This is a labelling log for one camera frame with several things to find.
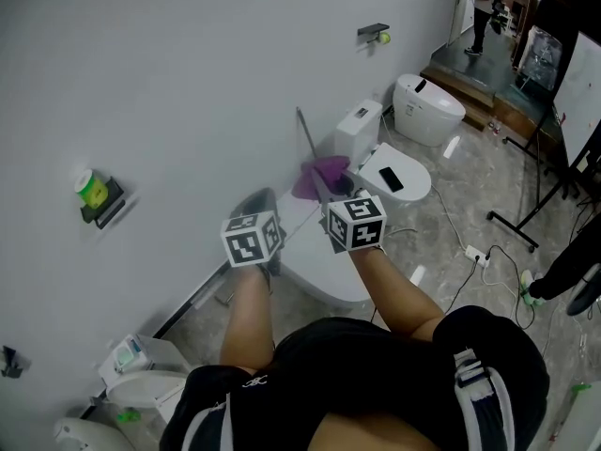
fiducial marker cube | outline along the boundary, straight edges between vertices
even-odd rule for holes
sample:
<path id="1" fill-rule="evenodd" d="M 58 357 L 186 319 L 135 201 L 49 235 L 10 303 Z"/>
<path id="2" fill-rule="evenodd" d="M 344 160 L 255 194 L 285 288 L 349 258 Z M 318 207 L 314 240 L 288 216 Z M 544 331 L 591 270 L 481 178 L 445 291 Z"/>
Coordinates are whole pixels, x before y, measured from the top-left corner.
<path id="1" fill-rule="evenodd" d="M 282 245 L 272 210 L 223 221 L 221 235 L 232 267 L 269 262 Z"/>
<path id="2" fill-rule="evenodd" d="M 328 204 L 328 233 L 348 251 L 381 245 L 386 220 L 376 195 Z"/>

toilet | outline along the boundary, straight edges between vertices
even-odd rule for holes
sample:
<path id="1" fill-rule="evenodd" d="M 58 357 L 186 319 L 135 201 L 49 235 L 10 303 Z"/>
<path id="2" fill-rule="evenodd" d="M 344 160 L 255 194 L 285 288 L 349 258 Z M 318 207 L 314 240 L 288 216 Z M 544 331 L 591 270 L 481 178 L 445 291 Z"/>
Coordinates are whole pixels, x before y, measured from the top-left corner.
<path id="1" fill-rule="evenodd" d="M 116 429 L 83 419 L 59 420 L 54 425 L 54 440 L 60 451 L 135 451 Z"/>
<path id="2" fill-rule="evenodd" d="M 455 97 L 418 75 L 401 75 L 393 96 L 394 127 L 429 147 L 442 145 L 466 116 Z"/>
<path id="3" fill-rule="evenodd" d="M 109 402 L 156 409 L 171 421 L 192 367 L 169 341 L 128 335 L 100 366 Z"/>
<path id="4" fill-rule="evenodd" d="M 394 225 L 404 207 L 428 195 L 432 180 L 421 163 L 386 143 L 378 144 L 381 115 L 381 104 L 363 101 L 338 125 L 334 145 L 337 155 L 348 156 L 349 170 L 361 178 L 365 189 L 379 196 L 389 225 Z M 403 189 L 393 192 L 384 181 L 379 171 L 387 167 Z M 348 253 L 334 253 L 319 223 L 319 203 L 288 192 L 278 200 L 278 211 L 287 234 L 281 253 L 283 273 L 330 305 L 356 308 L 368 303 L 369 294 Z"/>

smartphone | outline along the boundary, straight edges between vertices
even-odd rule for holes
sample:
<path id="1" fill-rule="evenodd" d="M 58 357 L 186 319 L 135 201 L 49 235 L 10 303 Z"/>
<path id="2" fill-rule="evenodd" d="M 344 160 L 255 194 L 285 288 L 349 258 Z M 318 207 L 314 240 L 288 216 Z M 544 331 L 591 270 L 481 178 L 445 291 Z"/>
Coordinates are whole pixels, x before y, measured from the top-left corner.
<path id="1" fill-rule="evenodd" d="M 397 192 L 401 189 L 405 189 L 405 186 L 398 179 L 394 171 L 390 167 L 386 167 L 385 169 L 381 169 L 379 174 L 382 176 L 384 181 L 391 188 L 391 191 Z"/>

shoe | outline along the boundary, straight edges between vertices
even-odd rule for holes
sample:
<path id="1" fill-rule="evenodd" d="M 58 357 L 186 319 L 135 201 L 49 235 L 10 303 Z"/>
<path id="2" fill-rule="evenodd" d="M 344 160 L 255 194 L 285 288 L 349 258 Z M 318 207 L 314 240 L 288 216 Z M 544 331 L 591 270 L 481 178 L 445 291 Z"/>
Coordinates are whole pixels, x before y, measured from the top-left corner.
<path id="1" fill-rule="evenodd" d="M 530 270 L 526 270 L 522 273 L 522 275 L 519 278 L 519 287 L 520 287 L 520 293 L 519 295 L 522 297 L 522 299 L 524 300 L 524 303 L 526 305 L 535 305 L 535 306 L 540 306 L 543 305 L 546 300 L 543 299 L 542 297 L 539 298 L 533 298 L 530 294 L 530 286 L 534 281 L 537 281 L 539 279 L 542 279 L 543 275 L 539 272 L 538 274 L 536 274 L 535 276 L 532 276 L 532 272 Z"/>
<path id="2" fill-rule="evenodd" d="M 464 52 L 468 55 L 476 55 L 476 56 L 482 55 L 482 51 L 478 52 L 476 50 L 473 50 L 471 47 L 468 47 L 466 50 L 464 50 Z"/>
<path id="3" fill-rule="evenodd" d="M 244 215 L 253 215 L 260 212 L 266 212 L 272 210 L 275 214 L 275 221 L 280 226 L 280 216 L 278 214 L 277 201 L 275 199 L 275 192 L 270 188 L 262 189 L 254 194 L 246 197 L 240 202 L 236 208 L 230 213 L 229 218 L 234 219 Z M 271 260 L 265 264 L 257 264 L 257 267 L 265 274 L 265 278 L 270 281 L 271 276 L 280 275 L 280 251 L 284 247 L 286 233 L 280 226 L 280 237 L 281 242 L 278 250 L 275 252 Z"/>

black pants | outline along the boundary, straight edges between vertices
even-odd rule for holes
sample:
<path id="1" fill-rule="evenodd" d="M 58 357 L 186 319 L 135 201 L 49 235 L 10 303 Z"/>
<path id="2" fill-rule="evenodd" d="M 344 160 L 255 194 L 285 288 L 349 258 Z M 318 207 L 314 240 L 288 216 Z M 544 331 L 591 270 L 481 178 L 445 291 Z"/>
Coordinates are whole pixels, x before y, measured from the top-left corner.
<path id="1" fill-rule="evenodd" d="M 547 275 L 530 286 L 534 298 L 546 300 L 575 286 L 593 264 L 601 262 L 601 214 L 592 219 L 551 265 Z"/>
<path id="2" fill-rule="evenodd" d="M 482 44 L 485 41 L 486 24 L 490 19 L 490 13 L 475 8 L 473 11 L 473 33 L 475 35 L 471 49 L 474 52 L 482 52 Z"/>

